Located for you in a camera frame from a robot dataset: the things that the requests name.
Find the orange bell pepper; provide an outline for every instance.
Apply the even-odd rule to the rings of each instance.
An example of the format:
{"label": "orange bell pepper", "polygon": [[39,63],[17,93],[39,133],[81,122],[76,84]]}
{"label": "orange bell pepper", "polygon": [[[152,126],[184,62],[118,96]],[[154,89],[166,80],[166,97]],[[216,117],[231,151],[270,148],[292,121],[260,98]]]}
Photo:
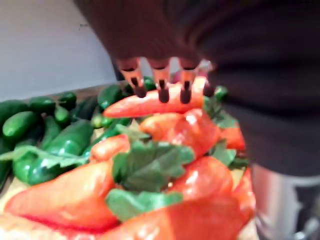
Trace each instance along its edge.
{"label": "orange bell pepper", "polygon": [[98,142],[91,149],[90,162],[99,163],[109,161],[118,153],[130,150],[129,138],[125,134],[109,137]]}
{"label": "orange bell pepper", "polygon": [[231,193],[233,178],[230,170],[219,160],[204,156],[185,168],[185,174],[173,182],[169,192],[180,192],[183,200]]}
{"label": "orange bell pepper", "polygon": [[105,204],[115,187],[112,163],[88,164],[32,186],[12,197],[4,212],[52,228],[105,232],[118,222]]}
{"label": "orange bell pepper", "polygon": [[196,158],[202,157],[220,140],[220,129],[202,109],[192,109],[184,114],[161,139],[175,145],[193,149]]}
{"label": "orange bell pepper", "polygon": [[245,219],[230,195],[183,201],[134,217],[99,240],[235,240]]}
{"label": "orange bell pepper", "polygon": [[164,135],[184,117],[180,113],[163,113],[148,117],[140,124],[140,130],[150,134],[154,141],[160,141]]}
{"label": "orange bell pepper", "polygon": [[188,104],[180,102],[181,84],[169,87],[170,100],[167,103],[159,101],[157,90],[149,91],[144,98],[126,97],[104,110],[103,115],[109,118],[135,118],[156,113],[180,113],[202,108],[204,105],[204,79],[196,79],[192,85],[191,101]]}
{"label": "orange bell pepper", "polygon": [[246,214],[247,218],[251,219],[256,209],[256,198],[252,187],[250,168],[246,169],[232,195],[239,200],[240,209]]}
{"label": "orange bell pepper", "polygon": [[228,149],[244,151],[246,149],[245,140],[239,127],[228,127],[222,130],[221,138],[226,140]]}

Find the green pepper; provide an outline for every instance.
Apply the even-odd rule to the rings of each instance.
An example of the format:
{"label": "green pepper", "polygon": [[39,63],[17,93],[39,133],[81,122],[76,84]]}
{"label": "green pepper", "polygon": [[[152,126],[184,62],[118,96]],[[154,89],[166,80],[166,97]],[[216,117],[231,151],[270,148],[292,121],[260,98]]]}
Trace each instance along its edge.
{"label": "green pepper", "polygon": [[[27,135],[14,148],[17,150],[24,146],[35,146],[44,134],[44,125],[38,124],[31,129]],[[30,166],[36,161],[37,155],[32,152],[26,152],[22,156],[14,159],[12,163],[14,175],[22,182],[28,183],[28,174]]]}
{"label": "green pepper", "polygon": [[[6,142],[2,134],[0,134],[0,154],[7,153],[13,149],[13,146]],[[0,162],[0,192],[4,189],[6,181],[11,173],[11,162],[1,161]]]}
{"label": "green pepper", "polygon": [[118,119],[115,119],[111,126],[105,130],[105,132],[100,136],[98,137],[97,139],[95,139],[83,152],[82,156],[84,157],[88,157],[90,155],[90,152],[91,152],[91,149],[93,148],[94,145],[96,145],[97,143],[107,139],[107,138],[110,138],[110,137],[113,137],[113,136],[116,136],[116,135],[119,135],[120,132],[118,131],[118,129],[116,128],[116,125],[117,124],[120,124],[120,125],[123,125],[123,126],[129,126],[132,122],[132,118],[118,118]]}
{"label": "green pepper", "polygon": [[[87,120],[79,120],[73,125],[66,127],[49,145],[45,148],[48,157],[73,155],[79,156],[83,150],[90,144],[90,138],[93,128]],[[36,185],[50,181],[64,172],[67,172],[75,165],[60,167],[55,165],[47,168],[50,159],[39,157],[34,152],[26,152],[21,159],[14,160],[15,164],[19,164],[20,170],[26,173],[21,174],[21,180],[29,185]]]}
{"label": "green pepper", "polygon": [[97,101],[102,109],[106,109],[110,105],[124,99],[126,96],[123,95],[121,87],[119,85],[110,85],[103,89],[98,97]]}

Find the hand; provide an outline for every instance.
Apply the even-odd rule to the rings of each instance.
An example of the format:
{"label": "hand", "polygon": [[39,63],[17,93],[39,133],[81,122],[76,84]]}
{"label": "hand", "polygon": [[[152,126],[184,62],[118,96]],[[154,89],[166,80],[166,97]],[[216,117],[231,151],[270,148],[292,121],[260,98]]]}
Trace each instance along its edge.
{"label": "hand", "polygon": [[165,0],[77,0],[113,61],[139,97],[146,91],[139,69],[139,57],[146,57],[162,102],[169,100],[167,82],[171,57],[179,57],[184,89],[181,101],[188,103],[194,69],[201,58],[183,44],[169,22]]}

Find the cucumber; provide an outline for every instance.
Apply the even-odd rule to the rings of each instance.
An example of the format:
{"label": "cucumber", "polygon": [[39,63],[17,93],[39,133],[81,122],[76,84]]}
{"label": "cucumber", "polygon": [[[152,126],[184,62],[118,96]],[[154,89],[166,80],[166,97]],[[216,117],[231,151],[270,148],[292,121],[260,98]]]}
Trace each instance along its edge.
{"label": "cucumber", "polygon": [[31,111],[41,114],[52,114],[56,108],[56,102],[48,96],[36,96],[30,99],[29,107]]}
{"label": "cucumber", "polygon": [[59,98],[58,98],[58,104],[67,109],[68,111],[74,109],[76,107],[77,103],[77,95],[72,91],[64,92]]}
{"label": "cucumber", "polygon": [[28,111],[29,107],[26,103],[20,100],[7,100],[0,102],[0,127],[13,115]]}
{"label": "cucumber", "polygon": [[80,119],[91,120],[97,106],[97,96],[90,96],[80,102],[71,111],[71,122],[75,123]]}
{"label": "cucumber", "polygon": [[54,118],[57,123],[59,123],[62,126],[65,126],[66,124],[69,123],[70,114],[67,109],[57,105],[54,111]]}
{"label": "cucumber", "polygon": [[102,109],[106,109],[110,105],[124,99],[121,87],[119,85],[110,85],[103,89],[97,97],[97,102]]}
{"label": "cucumber", "polygon": [[115,118],[109,118],[97,113],[92,117],[91,125],[94,129],[108,128],[114,120]]}
{"label": "cucumber", "polygon": [[[6,142],[3,135],[0,134],[0,154],[5,154],[13,150],[13,146]],[[11,161],[0,161],[0,192],[4,189],[6,181],[12,170]]]}
{"label": "cucumber", "polygon": [[60,125],[56,122],[53,116],[47,116],[44,119],[44,136],[40,144],[40,148],[45,149],[49,146],[53,139],[55,139],[62,131]]}
{"label": "cucumber", "polygon": [[33,111],[19,112],[4,123],[2,127],[3,135],[11,141],[17,141],[40,119],[40,116]]}
{"label": "cucumber", "polygon": [[40,121],[35,127],[29,129],[29,131],[16,143],[15,149],[23,146],[36,146],[44,136],[44,132],[44,122]]}

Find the dark fingernail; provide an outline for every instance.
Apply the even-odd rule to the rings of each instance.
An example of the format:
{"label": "dark fingernail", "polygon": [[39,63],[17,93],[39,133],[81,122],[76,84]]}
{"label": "dark fingernail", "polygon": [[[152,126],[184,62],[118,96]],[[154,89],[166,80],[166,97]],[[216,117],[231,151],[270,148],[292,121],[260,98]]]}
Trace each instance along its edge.
{"label": "dark fingernail", "polygon": [[191,100],[191,91],[188,89],[181,89],[181,92],[180,92],[180,102],[182,104],[188,104],[190,103],[190,100]]}
{"label": "dark fingernail", "polygon": [[158,90],[158,94],[161,103],[166,104],[167,102],[169,102],[170,96],[168,88]]}
{"label": "dark fingernail", "polygon": [[203,95],[206,97],[212,97],[214,94],[215,88],[209,82],[206,82],[203,87]]}
{"label": "dark fingernail", "polygon": [[144,86],[136,86],[134,89],[134,94],[138,97],[138,98],[144,98],[145,96],[147,96],[147,90]]}

